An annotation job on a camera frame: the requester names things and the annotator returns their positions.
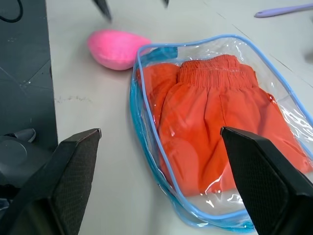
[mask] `pink sponge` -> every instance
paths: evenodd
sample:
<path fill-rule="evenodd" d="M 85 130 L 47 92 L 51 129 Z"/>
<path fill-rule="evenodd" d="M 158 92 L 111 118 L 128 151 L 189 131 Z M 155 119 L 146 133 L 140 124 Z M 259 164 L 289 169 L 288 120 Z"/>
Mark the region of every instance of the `pink sponge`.
<path fill-rule="evenodd" d="M 151 43 L 149 39 L 128 32 L 101 30 L 88 38 L 95 60 L 112 70 L 127 70 L 134 65 L 138 49 Z"/>

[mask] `clear plastic bag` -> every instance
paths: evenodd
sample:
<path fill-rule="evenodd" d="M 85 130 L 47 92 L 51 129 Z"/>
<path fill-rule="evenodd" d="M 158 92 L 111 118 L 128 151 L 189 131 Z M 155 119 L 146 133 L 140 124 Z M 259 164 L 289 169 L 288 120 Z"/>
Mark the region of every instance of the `clear plastic bag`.
<path fill-rule="evenodd" d="M 254 229 L 232 178 L 222 126 L 270 139 L 313 179 L 312 117 L 282 75 L 245 38 L 221 35 L 142 47 L 130 104 L 155 180 L 189 225 Z"/>

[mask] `orange shorts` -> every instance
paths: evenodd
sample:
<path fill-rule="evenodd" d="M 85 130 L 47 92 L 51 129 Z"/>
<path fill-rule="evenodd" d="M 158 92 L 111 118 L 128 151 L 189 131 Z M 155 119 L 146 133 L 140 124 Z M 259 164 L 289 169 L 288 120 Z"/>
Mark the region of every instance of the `orange shorts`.
<path fill-rule="evenodd" d="M 220 135 L 223 126 L 271 140 L 297 169 L 312 171 L 274 97 L 259 88 L 254 70 L 235 56 L 181 66 L 162 63 L 145 67 L 143 74 L 156 129 L 185 196 L 236 187 Z M 171 183 L 161 155 L 159 160 Z"/>

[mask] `blue piping trim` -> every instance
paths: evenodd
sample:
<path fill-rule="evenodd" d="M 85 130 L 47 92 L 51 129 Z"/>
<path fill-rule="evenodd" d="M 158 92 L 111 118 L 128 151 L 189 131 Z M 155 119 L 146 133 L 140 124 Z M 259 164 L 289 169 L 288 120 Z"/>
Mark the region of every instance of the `blue piping trim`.
<path fill-rule="evenodd" d="M 304 115 L 304 117 L 308 120 L 309 124 L 311 126 L 313 126 L 313 118 L 312 116 L 309 114 L 309 112 L 304 108 L 303 104 L 300 102 L 300 100 L 298 99 L 298 97 L 296 96 L 296 94 L 294 93 L 294 91 L 292 90 L 292 88 L 290 87 L 290 85 L 287 83 L 287 81 L 285 80 L 285 78 L 280 74 L 280 72 L 274 67 L 274 65 L 268 60 L 268 58 L 248 39 L 243 38 L 241 36 L 238 35 L 234 35 L 234 34 L 225 34 L 225 35 L 220 35 L 220 36 L 216 36 L 216 37 L 212 37 L 209 39 L 205 39 L 205 40 L 201 40 L 201 41 L 197 41 L 197 42 L 191 42 L 191 43 L 181 43 L 181 44 L 151 44 L 151 45 L 146 45 L 141 47 L 138 52 L 137 52 L 137 61 L 138 61 L 138 65 L 139 65 L 139 70 L 140 70 L 140 75 L 141 77 L 143 77 L 143 70 L 142 70 L 142 64 L 141 64 L 141 60 L 140 60 L 140 54 L 148 49 L 148 48 L 152 48 L 152 47 L 186 47 L 186 46 L 197 46 L 203 43 L 208 43 L 217 39 L 221 39 L 221 38 L 236 38 L 239 39 L 241 41 L 243 41 L 244 43 L 246 43 L 248 46 L 250 46 L 262 59 L 262 61 L 269 67 L 269 69 L 276 75 L 276 77 L 279 79 L 279 81 L 282 83 L 282 85 L 284 86 L 284 88 L 288 91 L 288 93 L 290 94 L 291 98 L 293 99 L 293 101 L 295 102 L 295 104 L 298 106 L 298 108 L 300 109 L 300 111 L 302 112 L 302 114 Z M 209 215 L 206 214 L 202 211 L 200 211 L 197 207 L 195 207 L 194 205 L 192 205 L 190 202 L 187 201 L 187 199 L 182 195 L 179 186 L 177 184 L 177 181 L 174 177 L 174 173 L 173 170 L 170 166 L 170 163 L 166 157 L 165 151 L 162 147 L 162 144 L 160 142 L 160 139 L 158 137 L 157 134 L 157 130 L 155 127 L 155 124 L 153 122 L 153 117 L 152 117 L 152 112 L 149 106 L 149 102 L 147 99 L 147 94 L 146 94 L 146 90 L 145 90 L 145 82 L 144 79 L 141 80 L 142 83 L 142 93 L 143 93 L 143 99 L 144 99 L 144 103 L 145 106 L 147 108 L 147 113 L 149 116 L 149 120 L 152 126 L 152 130 L 153 130 L 153 134 L 155 136 L 157 145 L 160 149 L 160 152 L 162 154 L 162 157 L 164 158 L 165 164 L 169 170 L 174 188 L 176 193 L 179 196 L 179 200 L 182 202 L 182 204 L 184 205 L 184 208 L 187 210 L 190 210 L 192 213 L 196 214 L 197 216 L 199 216 L 200 219 L 203 220 L 220 220 L 220 219 L 228 219 L 228 218 L 232 218 L 232 217 L 237 217 L 237 216 L 241 216 L 241 215 L 246 215 L 246 210 L 241 210 L 241 211 L 237 211 L 237 212 L 232 212 L 232 213 L 227 213 L 227 214 L 221 214 L 221 215 Z"/>

